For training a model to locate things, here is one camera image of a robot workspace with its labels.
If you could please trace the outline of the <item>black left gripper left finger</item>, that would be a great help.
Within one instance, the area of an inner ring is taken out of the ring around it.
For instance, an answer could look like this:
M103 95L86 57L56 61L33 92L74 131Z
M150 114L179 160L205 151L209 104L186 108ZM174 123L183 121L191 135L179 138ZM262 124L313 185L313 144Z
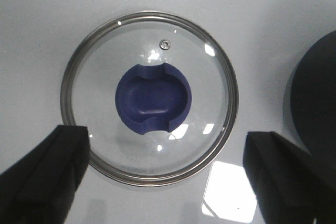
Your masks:
M1 174L1 223L64 223L89 164L84 126L57 126Z

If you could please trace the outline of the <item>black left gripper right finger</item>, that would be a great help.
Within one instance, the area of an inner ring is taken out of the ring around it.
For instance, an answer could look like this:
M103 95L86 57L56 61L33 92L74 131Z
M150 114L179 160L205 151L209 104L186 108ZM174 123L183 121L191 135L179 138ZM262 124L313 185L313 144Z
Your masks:
M335 223L335 168L276 132L248 132L243 167L265 223Z

